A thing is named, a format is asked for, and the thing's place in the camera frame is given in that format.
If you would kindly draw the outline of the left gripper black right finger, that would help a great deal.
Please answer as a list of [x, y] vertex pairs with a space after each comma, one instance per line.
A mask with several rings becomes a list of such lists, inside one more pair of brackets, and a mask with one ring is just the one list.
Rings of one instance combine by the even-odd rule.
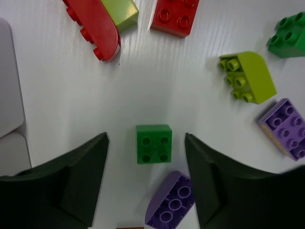
[[304, 228], [304, 166], [275, 174], [235, 161], [192, 134], [184, 142], [200, 228]]

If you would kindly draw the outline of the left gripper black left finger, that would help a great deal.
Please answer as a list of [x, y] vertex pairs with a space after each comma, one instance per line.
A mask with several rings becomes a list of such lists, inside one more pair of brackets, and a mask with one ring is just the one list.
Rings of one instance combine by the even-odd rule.
[[42, 165], [0, 178], [3, 229], [92, 226], [108, 154], [107, 133]]

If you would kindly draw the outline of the purple butterfly lego brick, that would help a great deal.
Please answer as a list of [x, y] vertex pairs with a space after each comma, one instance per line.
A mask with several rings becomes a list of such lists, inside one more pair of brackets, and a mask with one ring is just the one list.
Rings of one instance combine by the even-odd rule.
[[170, 173], [152, 197], [145, 214], [145, 225], [154, 229], [175, 229], [195, 203], [188, 176]]

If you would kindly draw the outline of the orange lego plate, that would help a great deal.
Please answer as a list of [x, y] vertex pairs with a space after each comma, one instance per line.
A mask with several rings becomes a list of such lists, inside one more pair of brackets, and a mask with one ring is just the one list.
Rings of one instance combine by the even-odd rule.
[[144, 229], [144, 227], [125, 227], [125, 228], [116, 228], [116, 229]]

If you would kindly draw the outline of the green two-by-two lego brick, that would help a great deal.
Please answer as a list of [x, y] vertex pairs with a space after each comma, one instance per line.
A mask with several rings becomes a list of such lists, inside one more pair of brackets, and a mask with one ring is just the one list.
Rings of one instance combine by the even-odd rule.
[[137, 163], [169, 163], [173, 132], [169, 125], [137, 125]]

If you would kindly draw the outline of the lime green lego brick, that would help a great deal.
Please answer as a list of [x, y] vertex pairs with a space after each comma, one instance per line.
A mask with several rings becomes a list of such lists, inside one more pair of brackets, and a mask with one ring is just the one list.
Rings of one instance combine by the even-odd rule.
[[235, 100], [261, 104], [277, 94], [267, 64], [256, 52], [221, 55], [218, 65], [226, 73], [225, 81]]

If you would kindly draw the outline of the dark green lego brick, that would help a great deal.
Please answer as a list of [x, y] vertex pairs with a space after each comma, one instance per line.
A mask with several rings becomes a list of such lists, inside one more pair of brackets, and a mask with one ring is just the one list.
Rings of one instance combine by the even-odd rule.
[[282, 18], [275, 27], [275, 35], [268, 40], [267, 49], [280, 58], [304, 57], [305, 13]]

